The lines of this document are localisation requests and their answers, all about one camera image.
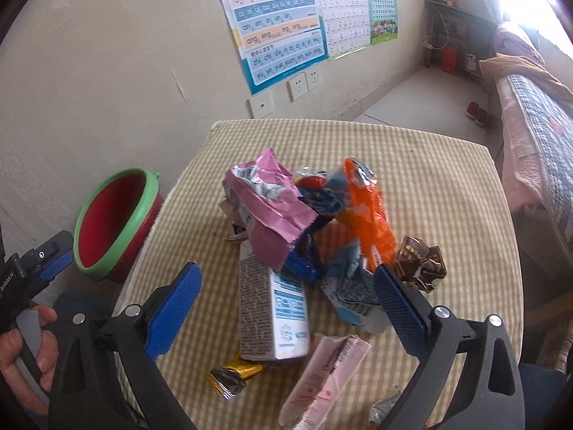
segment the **tiled floor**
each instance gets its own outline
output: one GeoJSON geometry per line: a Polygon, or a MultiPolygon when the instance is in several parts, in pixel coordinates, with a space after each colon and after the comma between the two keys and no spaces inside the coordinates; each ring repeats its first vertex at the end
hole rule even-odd
{"type": "Polygon", "coordinates": [[[479,83],[437,67],[423,67],[355,121],[425,130],[485,144],[486,130],[464,114],[469,102],[487,108],[488,96],[479,83]]]}

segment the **red box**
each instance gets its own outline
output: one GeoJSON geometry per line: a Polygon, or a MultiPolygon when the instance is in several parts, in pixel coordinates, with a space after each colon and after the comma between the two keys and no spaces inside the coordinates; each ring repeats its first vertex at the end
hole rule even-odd
{"type": "Polygon", "coordinates": [[[458,61],[458,51],[455,48],[446,47],[442,50],[442,71],[455,74],[458,61]]]}

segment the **trash pile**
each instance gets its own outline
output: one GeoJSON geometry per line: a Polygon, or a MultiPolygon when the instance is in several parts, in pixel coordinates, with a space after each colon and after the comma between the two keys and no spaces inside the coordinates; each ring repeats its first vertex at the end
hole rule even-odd
{"type": "Polygon", "coordinates": [[[396,253],[377,177],[353,158],[345,158],[337,169],[304,168],[293,175],[266,148],[252,162],[229,169],[222,184],[220,207],[227,215],[228,239],[241,245],[240,352],[207,379],[231,399],[266,367],[306,357],[280,424],[317,428],[370,345],[355,335],[311,336],[305,290],[318,285],[341,320],[382,333],[389,321],[372,286],[376,267],[395,264],[404,282],[430,292],[446,275],[442,254],[439,247],[410,236],[396,253]],[[315,236],[332,224],[346,228],[350,240],[321,260],[315,236]],[[308,376],[314,380],[310,388],[308,376]],[[329,393],[328,405],[322,393],[329,393]]]}

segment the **poster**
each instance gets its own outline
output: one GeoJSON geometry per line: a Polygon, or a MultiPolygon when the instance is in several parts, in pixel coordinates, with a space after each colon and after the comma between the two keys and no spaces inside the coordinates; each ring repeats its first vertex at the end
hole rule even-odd
{"type": "Polygon", "coordinates": [[[251,93],[327,58],[318,0],[222,0],[251,93]]]}
{"type": "Polygon", "coordinates": [[[331,59],[370,45],[368,0],[320,0],[320,3],[331,59]]]}
{"type": "Polygon", "coordinates": [[[397,38],[396,0],[369,0],[369,2],[372,45],[397,38]]]}

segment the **red shoe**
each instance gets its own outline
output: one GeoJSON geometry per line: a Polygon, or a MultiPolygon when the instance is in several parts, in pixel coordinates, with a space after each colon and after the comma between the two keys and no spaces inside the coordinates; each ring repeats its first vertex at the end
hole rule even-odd
{"type": "Polygon", "coordinates": [[[488,125],[488,117],[489,117],[488,112],[485,111],[483,108],[479,108],[479,110],[476,113],[474,121],[479,127],[485,128],[488,125]]]}
{"type": "Polygon", "coordinates": [[[476,119],[476,115],[477,115],[477,111],[480,109],[480,106],[475,103],[475,102],[471,102],[468,105],[468,108],[466,109],[466,116],[471,119],[471,120],[475,120],[476,119]]]}

